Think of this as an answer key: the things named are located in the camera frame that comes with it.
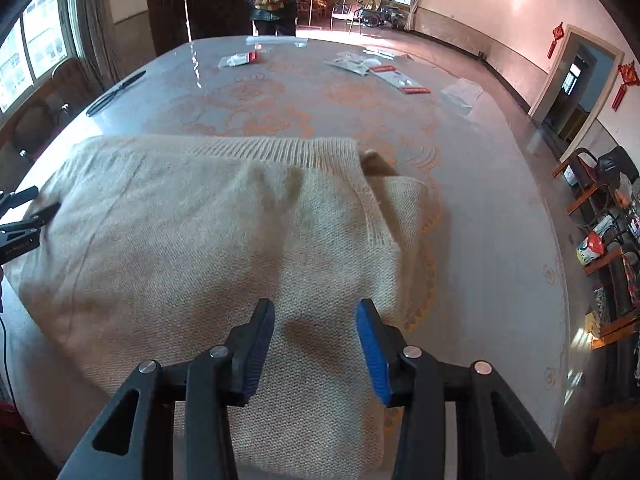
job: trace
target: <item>table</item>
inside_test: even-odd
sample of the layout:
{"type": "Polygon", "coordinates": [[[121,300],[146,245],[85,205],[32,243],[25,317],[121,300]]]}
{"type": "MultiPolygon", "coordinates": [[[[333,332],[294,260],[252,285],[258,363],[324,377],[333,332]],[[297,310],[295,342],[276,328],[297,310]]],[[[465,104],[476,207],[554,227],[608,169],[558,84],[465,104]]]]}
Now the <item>table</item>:
{"type": "MultiPolygon", "coordinates": [[[[507,121],[486,93],[471,110],[441,96],[457,79],[427,63],[394,62],[432,91],[410,96],[373,75],[324,64],[347,50],[362,51],[309,40],[306,48],[273,49],[255,64],[218,69],[222,56],[247,51],[243,38],[185,44],[146,65],[146,75],[94,117],[80,114],[19,189],[43,184],[75,144],[93,136],[359,139],[399,173],[425,182],[433,201],[424,227],[430,293],[404,322],[409,343],[454,364],[489,360],[555,439],[569,343],[564,271],[545,203],[507,121]]],[[[2,222],[24,211],[12,210],[2,222]]],[[[43,338],[6,280],[2,287],[18,405],[30,407],[28,426],[63,460],[106,394],[43,338]],[[51,431],[60,426],[64,432],[51,431]]],[[[450,417],[448,423],[454,425],[450,417]]],[[[385,467],[391,463],[389,454],[385,467]]]]}

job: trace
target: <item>chair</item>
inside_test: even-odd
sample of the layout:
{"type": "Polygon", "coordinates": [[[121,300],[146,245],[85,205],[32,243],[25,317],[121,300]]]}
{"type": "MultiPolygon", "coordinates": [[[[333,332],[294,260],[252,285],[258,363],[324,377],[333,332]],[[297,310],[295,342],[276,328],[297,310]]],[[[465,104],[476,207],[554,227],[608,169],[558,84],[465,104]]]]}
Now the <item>chair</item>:
{"type": "Polygon", "coordinates": [[[361,12],[359,11],[362,11],[362,6],[360,4],[335,4],[331,12],[331,30],[334,30],[334,18],[336,20],[344,21],[344,30],[347,30],[347,22],[350,21],[349,32],[351,32],[351,29],[353,28],[353,22],[358,20],[360,34],[362,34],[362,20],[360,19],[361,12]]]}
{"type": "Polygon", "coordinates": [[[568,215],[574,213],[578,208],[585,205],[587,200],[594,199],[598,212],[593,212],[593,219],[602,214],[609,205],[609,197],[611,190],[615,190],[620,186],[620,173],[625,174],[633,183],[639,176],[638,168],[629,157],[628,153],[622,146],[616,146],[609,153],[596,158],[586,148],[578,148],[567,160],[555,168],[553,177],[555,178],[567,167],[571,166],[572,171],[578,181],[580,193],[576,200],[570,204],[566,212],[568,215]],[[589,166],[580,158],[580,155],[588,155],[595,162],[595,165],[589,166]]]}

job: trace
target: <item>folded sweater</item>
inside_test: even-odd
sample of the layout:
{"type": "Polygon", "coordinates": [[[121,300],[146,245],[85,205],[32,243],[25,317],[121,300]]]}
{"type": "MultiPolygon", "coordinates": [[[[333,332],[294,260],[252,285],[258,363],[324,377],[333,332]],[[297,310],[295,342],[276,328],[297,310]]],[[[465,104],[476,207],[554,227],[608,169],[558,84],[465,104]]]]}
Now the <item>folded sweater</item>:
{"type": "Polygon", "coordinates": [[[427,193],[350,139],[98,137],[44,185],[27,215],[62,207],[5,271],[45,335],[110,394],[142,360],[223,342],[270,298],[257,394],[230,409],[236,460],[355,479],[382,459],[383,407],[354,310],[372,298],[402,326],[423,308],[427,193]]]}

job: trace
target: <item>chair leg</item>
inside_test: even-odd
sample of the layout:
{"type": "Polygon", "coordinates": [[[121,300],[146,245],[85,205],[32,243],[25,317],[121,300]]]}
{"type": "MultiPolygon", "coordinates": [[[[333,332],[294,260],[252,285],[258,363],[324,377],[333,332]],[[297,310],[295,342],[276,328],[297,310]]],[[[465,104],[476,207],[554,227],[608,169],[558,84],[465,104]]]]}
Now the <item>chair leg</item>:
{"type": "Polygon", "coordinates": [[[575,212],[576,209],[578,209],[583,203],[585,203],[589,197],[594,194],[597,190],[599,190],[601,187],[604,187],[606,184],[593,184],[593,186],[591,186],[588,190],[583,191],[582,194],[575,199],[571,205],[569,205],[569,207],[567,207],[566,209],[566,213],[568,215],[571,215],[572,213],[575,212]]]}
{"type": "Polygon", "coordinates": [[[570,159],[571,159],[571,157],[568,156],[566,158],[566,160],[562,164],[560,164],[559,166],[556,166],[556,168],[554,169],[554,172],[553,172],[553,178],[555,178],[560,173],[562,173],[564,170],[566,170],[567,166],[569,165],[570,159]]]}

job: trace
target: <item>red and white package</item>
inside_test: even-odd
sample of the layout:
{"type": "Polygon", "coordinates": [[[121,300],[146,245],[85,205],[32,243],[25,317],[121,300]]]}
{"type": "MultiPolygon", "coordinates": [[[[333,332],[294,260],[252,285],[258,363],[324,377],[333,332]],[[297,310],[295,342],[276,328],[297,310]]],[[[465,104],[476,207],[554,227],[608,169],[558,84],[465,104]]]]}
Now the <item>red and white package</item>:
{"type": "Polygon", "coordinates": [[[428,88],[425,88],[402,72],[398,72],[396,67],[393,65],[372,66],[369,68],[369,71],[373,72],[379,78],[384,79],[386,82],[391,83],[404,94],[431,93],[431,90],[428,88]]]}
{"type": "Polygon", "coordinates": [[[218,63],[218,68],[224,68],[225,66],[240,66],[246,65],[258,59],[257,52],[245,52],[244,54],[233,54],[232,56],[223,57],[218,63]]]}

